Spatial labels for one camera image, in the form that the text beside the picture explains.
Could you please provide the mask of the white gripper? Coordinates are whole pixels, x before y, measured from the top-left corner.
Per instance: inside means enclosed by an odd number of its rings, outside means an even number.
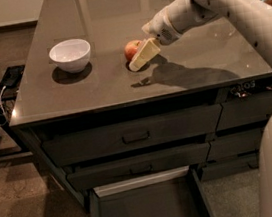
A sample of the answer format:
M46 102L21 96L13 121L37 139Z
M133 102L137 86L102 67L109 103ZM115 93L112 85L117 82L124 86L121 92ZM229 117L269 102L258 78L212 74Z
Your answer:
M160 45L168 46L179 40L181 34L170 23L167 6L143 25L142 31L152 38L143 40L132 57L129 70L137 72L161 51Z

